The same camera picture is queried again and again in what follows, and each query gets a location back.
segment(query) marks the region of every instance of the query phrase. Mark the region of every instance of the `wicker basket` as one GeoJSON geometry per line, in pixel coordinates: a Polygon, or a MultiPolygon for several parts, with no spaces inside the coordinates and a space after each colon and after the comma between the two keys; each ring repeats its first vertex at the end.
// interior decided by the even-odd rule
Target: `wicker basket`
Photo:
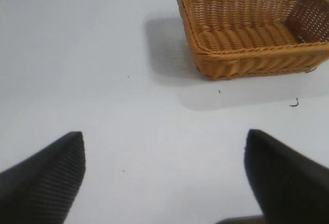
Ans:
{"type": "Polygon", "coordinates": [[[199,71],[214,80],[309,71],[329,58],[329,0],[177,0],[199,71]]]}

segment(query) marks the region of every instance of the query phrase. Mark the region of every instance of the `white table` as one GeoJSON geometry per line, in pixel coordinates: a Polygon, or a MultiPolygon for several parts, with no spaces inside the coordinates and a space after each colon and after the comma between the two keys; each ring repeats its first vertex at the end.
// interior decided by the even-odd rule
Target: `white table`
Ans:
{"type": "Polygon", "coordinates": [[[87,171],[67,224],[260,214],[243,165],[250,128],[329,166],[329,64],[207,81],[176,0],[3,0],[0,53],[0,171],[84,134],[87,171]]]}

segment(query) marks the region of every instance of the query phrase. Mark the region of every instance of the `woven basket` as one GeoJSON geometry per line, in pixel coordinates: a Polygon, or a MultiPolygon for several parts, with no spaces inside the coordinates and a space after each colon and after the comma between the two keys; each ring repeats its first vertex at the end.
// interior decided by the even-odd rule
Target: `woven basket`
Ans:
{"type": "Polygon", "coordinates": [[[303,72],[329,58],[329,0],[177,1],[207,78],[303,72]]]}

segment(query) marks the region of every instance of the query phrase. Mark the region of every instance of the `white tabletop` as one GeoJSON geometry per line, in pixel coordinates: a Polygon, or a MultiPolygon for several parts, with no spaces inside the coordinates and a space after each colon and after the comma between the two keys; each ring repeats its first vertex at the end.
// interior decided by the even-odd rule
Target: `white tabletop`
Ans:
{"type": "Polygon", "coordinates": [[[0,53],[0,171],[84,134],[87,170],[66,224],[260,214],[243,165],[250,128],[329,166],[329,64],[207,81],[176,0],[3,0],[0,53]]]}

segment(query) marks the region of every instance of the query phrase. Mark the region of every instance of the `black textured finger pad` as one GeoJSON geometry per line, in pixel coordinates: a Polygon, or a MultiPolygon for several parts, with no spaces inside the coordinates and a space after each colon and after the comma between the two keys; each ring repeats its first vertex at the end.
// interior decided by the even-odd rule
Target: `black textured finger pad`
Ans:
{"type": "Polygon", "coordinates": [[[0,224],[62,224],[85,173],[81,132],[71,132],[0,174],[0,224]]]}
{"type": "Polygon", "coordinates": [[[260,130],[249,132],[245,168],[268,224],[329,223],[327,168],[260,130]]]}

